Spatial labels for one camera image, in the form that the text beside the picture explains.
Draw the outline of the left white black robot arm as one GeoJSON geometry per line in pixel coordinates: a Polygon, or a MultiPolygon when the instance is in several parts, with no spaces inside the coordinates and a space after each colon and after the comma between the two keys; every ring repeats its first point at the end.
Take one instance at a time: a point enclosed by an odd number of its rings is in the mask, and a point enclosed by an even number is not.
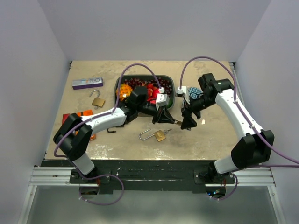
{"type": "Polygon", "coordinates": [[[149,106],[148,91],[144,86],[136,87],[123,101],[115,103],[114,108],[90,116],[70,114],[54,135],[53,141],[64,156],[78,169],[86,183],[96,180],[95,165],[86,153],[90,137],[111,127],[123,126],[138,117],[139,113],[152,116],[152,122],[175,124],[176,120],[168,111],[169,96],[159,91],[156,104],[149,106]]]}

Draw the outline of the brass long-shackle padlock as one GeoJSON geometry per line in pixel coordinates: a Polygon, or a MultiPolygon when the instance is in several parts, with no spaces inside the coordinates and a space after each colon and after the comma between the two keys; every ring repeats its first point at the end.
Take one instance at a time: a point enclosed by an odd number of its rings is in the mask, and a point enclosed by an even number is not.
{"type": "Polygon", "coordinates": [[[150,130],[151,129],[148,129],[148,130],[145,130],[145,131],[141,132],[139,134],[139,136],[138,136],[139,140],[145,141],[145,140],[148,140],[148,139],[150,139],[152,137],[155,137],[158,142],[161,142],[164,139],[166,139],[166,134],[163,133],[163,130],[158,130],[158,131],[154,132],[153,134],[151,134],[151,135],[149,135],[149,136],[147,136],[147,137],[144,138],[143,135],[145,133],[149,132],[150,130]]]}

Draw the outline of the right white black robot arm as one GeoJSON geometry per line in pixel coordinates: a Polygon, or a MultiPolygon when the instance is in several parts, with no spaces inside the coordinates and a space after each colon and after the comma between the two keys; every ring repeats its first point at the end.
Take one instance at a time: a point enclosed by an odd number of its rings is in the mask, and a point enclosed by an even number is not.
{"type": "Polygon", "coordinates": [[[265,131],[234,94],[234,86],[229,79],[216,80],[213,74],[202,75],[198,79],[201,87],[198,91],[190,87],[180,86],[176,96],[184,98],[181,109],[183,121],[181,129],[190,130],[197,123],[192,118],[194,114],[200,119],[200,112],[217,104],[226,114],[232,124],[238,142],[230,155],[211,162],[208,170],[199,176],[205,182],[219,183],[225,175],[239,169],[250,168],[269,160],[270,147],[274,142],[271,130],[265,131]]]}

